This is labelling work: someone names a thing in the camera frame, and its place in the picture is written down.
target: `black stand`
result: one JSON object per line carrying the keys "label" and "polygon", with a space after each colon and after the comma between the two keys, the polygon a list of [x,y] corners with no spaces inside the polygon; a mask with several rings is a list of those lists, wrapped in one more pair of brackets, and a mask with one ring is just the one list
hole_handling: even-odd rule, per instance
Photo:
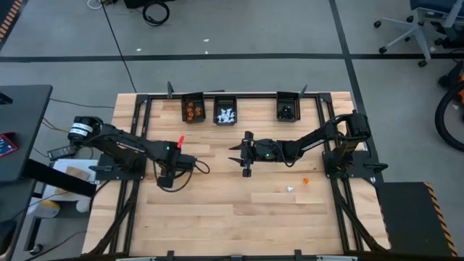
{"label": "black stand", "polygon": [[28,159],[26,162],[23,177],[33,178],[42,183],[64,189],[65,191],[88,197],[93,197],[96,190],[95,184],[64,174],[32,159]]}

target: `white object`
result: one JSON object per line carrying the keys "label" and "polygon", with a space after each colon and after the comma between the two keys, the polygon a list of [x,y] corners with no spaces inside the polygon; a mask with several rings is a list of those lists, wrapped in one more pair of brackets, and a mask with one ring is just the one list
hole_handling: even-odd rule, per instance
{"label": "white object", "polygon": [[48,199],[39,202],[40,200],[38,198],[30,199],[29,205],[31,206],[28,208],[28,215],[32,214],[37,218],[53,218],[58,215],[59,205],[56,202]]}
{"label": "white object", "polygon": [[[55,170],[61,171],[66,173],[67,167],[75,167],[79,170],[83,170],[87,172],[90,176],[88,177],[87,181],[91,183],[95,183],[95,171],[90,170],[88,167],[98,165],[98,160],[96,159],[58,159],[53,168]],[[43,198],[48,196],[52,196],[56,194],[57,187],[46,185],[45,191],[43,192]],[[74,193],[66,193],[63,195],[56,195],[49,198],[50,200],[54,201],[69,201],[69,202],[76,202],[80,199],[87,199],[87,196],[77,195]]]}
{"label": "white object", "polygon": [[81,199],[78,201],[78,203],[75,205],[75,208],[81,212],[88,212],[90,210],[90,199]]}

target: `black panel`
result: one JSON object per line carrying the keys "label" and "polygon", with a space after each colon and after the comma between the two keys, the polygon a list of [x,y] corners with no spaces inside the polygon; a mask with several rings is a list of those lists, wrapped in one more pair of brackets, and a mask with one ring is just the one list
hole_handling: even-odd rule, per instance
{"label": "black panel", "polygon": [[377,195],[393,252],[451,256],[442,222],[424,183],[384,183]]}

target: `black bin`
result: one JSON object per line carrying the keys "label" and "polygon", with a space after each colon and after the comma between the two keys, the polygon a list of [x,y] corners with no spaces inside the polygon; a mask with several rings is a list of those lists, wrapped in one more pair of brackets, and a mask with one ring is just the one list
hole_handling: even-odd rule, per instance
{"label": "black bin", "polygon": [[[291,113],[282,113],[284,107]],[[292,92],[277,92],[277,120],[282,122],[294,123],[300,120],[299,114],[299,94]]]}
{"label": "black bin", "polygon": [[[206,119],[206,110],[204,109],[204,97],[203,93],[192,93],[192,94],[184,94],[181,98],[182,102],[182,121],[186,123],[200,123]],[[192,120],[189,120],[189,108],[192,108],[194,116]],[[196,115],[196,108],[199,108],[201,115]]]}
{"label": "black bin", "polygon": [[[214,117],[212,121],[219,126],[232,126],[239,121],[239,114],[237,112],[237,96],[234,95],[220,95],[215,96],[215,105],[214,105]],[[233,123],[220,123],[218,120],[218,115],[221,115],[221,109],[232,108],[232,111],[235,112],[235,121]]]}

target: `office chair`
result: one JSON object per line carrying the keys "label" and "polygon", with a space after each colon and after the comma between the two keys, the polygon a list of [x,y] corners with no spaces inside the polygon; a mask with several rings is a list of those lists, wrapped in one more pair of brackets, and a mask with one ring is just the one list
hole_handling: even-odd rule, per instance
{"label": "office chair", "polygon": [[[388,47],[398,43],[401,40],[409,41],[411,37],[414,37],[418,42],[420,49],[426,58],[418,63],[419,67],[427,65],[427,61],[431,59],[430,49],[427,44],[427,39],[424,34],[424,23],[425,22],[439,22],[445,29],[445,33],[439,33],[437,31],[431,31],[436,40],[436,45],[441,45],[442,41],[448,37],[451,40],[457,37],[453,25],[464,25],[464,0],[410,0],[411,10],[417,10],[419,22],[413,23],[414,17],[411,15],[405,21],[390,19],[382,17],[382,20],[392,22],[396,27],[407,30],[400,37],[394,39],[386,46],[382,46],[378,52],[384,54]],[[379,28],[382,25],[381,21],[374,23],[375,28]]]}

